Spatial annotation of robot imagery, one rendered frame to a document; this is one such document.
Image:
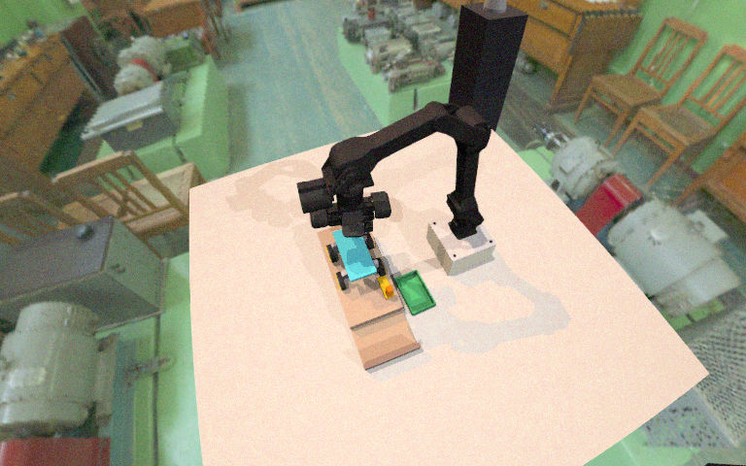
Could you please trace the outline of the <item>teal wheeled trolley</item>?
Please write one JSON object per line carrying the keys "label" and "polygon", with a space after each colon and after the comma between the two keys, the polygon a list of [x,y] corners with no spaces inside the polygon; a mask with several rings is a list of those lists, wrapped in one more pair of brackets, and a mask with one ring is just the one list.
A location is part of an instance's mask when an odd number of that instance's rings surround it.
{"label": "teal wheeled trolley", "polygon": [[342,229],[332,232],[335,242],[325,247],[329,261],[336,262],[336,254],[340,253],[346,271],[335,273],[339,289],[346,290],[347,282],[355,282],[368,276],[377,274],[380,277],[386,275],[386,269],[380,257],[372,260],[368,250],[374,249],[375,245],[369,232],[369,236],[346,238]]}

